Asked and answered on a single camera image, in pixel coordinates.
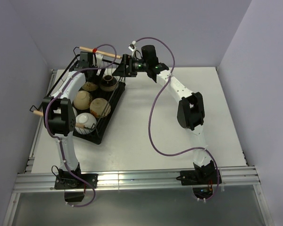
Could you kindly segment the pale blue white bowl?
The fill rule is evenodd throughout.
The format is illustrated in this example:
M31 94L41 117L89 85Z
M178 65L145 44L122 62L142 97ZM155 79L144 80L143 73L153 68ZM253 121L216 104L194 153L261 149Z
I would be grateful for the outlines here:
M75 114L75 117L77 117L78 116L77 110L74 107L72 107L72 109L73 109L73 112Z

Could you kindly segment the tan bowl dark rim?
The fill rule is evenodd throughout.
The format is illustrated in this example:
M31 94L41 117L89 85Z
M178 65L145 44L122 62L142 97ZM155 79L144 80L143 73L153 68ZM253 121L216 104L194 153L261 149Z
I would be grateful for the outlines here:
M100 89L105 92L112 92L117 87L118 81L112 75L105 75L100 82Z

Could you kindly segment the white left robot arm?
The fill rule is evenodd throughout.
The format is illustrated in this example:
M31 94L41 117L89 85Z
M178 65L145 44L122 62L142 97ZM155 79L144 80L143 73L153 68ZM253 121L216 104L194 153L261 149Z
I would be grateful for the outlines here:
M101 61L91 52L81 52L77 68L70 69L61 87L50 97L42 101L44 126L48 134L56 140L59 151L60 167L57 180L67 183L71 188L82 184L80 164L75 154L73 131L76 116L73 101L79 89L97 76Z

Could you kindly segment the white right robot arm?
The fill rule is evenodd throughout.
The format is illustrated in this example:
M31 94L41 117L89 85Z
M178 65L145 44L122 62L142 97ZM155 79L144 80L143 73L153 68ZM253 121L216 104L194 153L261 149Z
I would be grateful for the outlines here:
M200 92L193 92L186 88L175 76L172 69L161 63L157 57L153 45L141 48L141 58L135 56L137 51L134 44L129 46L133 52L131 55L124 54L120 57L114 76L136 77L139 72L145 72L147 76L161 85L161 91L168 91L178 104L177 121L183 129L191 131L192 137L197 141L197 146L189 148L193 152L193 165L195 167L195 179L204 184L211 175L220 176L216 160L207 150L207 143L203 134L205 110L203 96Z

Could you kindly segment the white ceramic bowl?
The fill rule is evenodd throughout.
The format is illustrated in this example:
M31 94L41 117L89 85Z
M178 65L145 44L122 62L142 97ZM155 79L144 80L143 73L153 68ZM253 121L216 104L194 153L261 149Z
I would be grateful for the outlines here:
M95 125L97 123L96 118L90 113L81 113L76 117L76 123L83 124L85 129L76 127L77 133L82 135L91 134L95 130Z

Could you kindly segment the beige bowl black inside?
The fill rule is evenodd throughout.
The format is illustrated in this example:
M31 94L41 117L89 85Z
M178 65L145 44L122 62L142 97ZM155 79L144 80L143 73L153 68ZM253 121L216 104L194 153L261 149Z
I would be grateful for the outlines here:
M88 92L93 92L98 89L98 85L93 82L86 82L84 85L82 85L82 89Z

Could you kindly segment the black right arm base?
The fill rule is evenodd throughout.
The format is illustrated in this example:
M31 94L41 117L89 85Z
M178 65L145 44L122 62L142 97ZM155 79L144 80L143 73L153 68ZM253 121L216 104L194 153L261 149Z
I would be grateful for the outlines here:
M221 176L217 175L215 170L210 173L203 173L199 169L182 170L176 180L180 181L182 186L201 186L192 188L193 194L199 199L210 198L214 193L213 185L222 183Z

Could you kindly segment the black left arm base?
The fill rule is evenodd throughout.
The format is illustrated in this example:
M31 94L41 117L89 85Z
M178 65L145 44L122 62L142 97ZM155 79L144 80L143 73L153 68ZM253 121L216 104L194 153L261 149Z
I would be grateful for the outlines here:
M97 187L98 174L82 174L81 178L91 184L93 188ZM56 179L55 190L64 190L64 199L66 202L81 202L85 197L87 185L82 181L74 179Z

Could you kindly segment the cream bowl brown base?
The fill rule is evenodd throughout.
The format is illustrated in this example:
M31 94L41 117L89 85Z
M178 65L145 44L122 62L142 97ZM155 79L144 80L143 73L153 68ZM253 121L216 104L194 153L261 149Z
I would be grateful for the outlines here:
M96 98L90 104L90 113L95 118L104 118L109 115L111 106L104 98Z

